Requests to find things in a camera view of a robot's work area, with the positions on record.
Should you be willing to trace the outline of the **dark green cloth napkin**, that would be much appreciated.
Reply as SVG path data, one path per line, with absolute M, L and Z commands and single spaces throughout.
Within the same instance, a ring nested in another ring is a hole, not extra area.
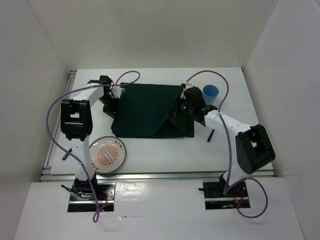
M 130 84 L 124 87 L 111 125 L 118 138 L 178 139 L 195 136 L 194 120 L 175 113 L 179 85 Z

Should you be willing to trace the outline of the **orange sunburst patterned plate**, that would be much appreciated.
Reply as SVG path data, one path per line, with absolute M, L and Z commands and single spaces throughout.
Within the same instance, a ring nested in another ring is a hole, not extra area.
M 96 173 L 112 174 L 119 171 L 126 162 L 127 148 L 117 137 L 104 136 L 89 146 L 91 166 Z

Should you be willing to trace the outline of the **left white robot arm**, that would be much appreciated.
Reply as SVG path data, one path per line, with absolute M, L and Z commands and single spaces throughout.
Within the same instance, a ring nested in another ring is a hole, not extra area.
M 92 180 L 96 174 L 91 165 L 89 138 L 93 131 L 91 107 L 100 101 L 102 111 L 108 116 L 117 116 L 120 96 L 123 90 L 111 87 L 113 81 L 107 75 L 98 80 L 90 80 L 87 88 L 70 99 L 61 102 L 60 129 L 69 141 L 72 154 L 77 157 L 79 166 L 75 170 L 75 178 L 79 181 Z

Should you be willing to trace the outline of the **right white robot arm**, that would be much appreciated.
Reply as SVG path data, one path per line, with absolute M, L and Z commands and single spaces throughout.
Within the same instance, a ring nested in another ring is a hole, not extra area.
M 268 133 L 261 124 L 242 123 L 213 105 L 206 105 L 198 87 L 189 83 L 181 86 L 183 91 L 176 99 L 174 116 L 187 114 L 204 127 L 226 134 L 229 163 L 227 172 L 220 177 L 218 190 L 223 196 L 230 196 L 236 184 L 276 158 Z

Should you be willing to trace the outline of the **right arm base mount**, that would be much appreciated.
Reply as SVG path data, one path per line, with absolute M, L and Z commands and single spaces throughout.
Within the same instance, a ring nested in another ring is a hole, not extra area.
M 251 207 L 246 184 L 238 186 L 223 194 L 224 187 L 220 182 L 203 182 L 198 189 L 203 193 L 206 210 L 227 210 L 239 208 L 248 209 Z

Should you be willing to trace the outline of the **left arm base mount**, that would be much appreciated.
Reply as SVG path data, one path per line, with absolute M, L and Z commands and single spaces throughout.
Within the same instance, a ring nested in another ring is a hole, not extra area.
M 75 188 L 61 185 L 70 193 L 67 211 L 69 213 L 96 212 L 96 200 L 100 212 L 113 212 L 115 207 L 116 184 L 99 184 L 95 188 L 95 195 L 92 192 L 76 191 Z

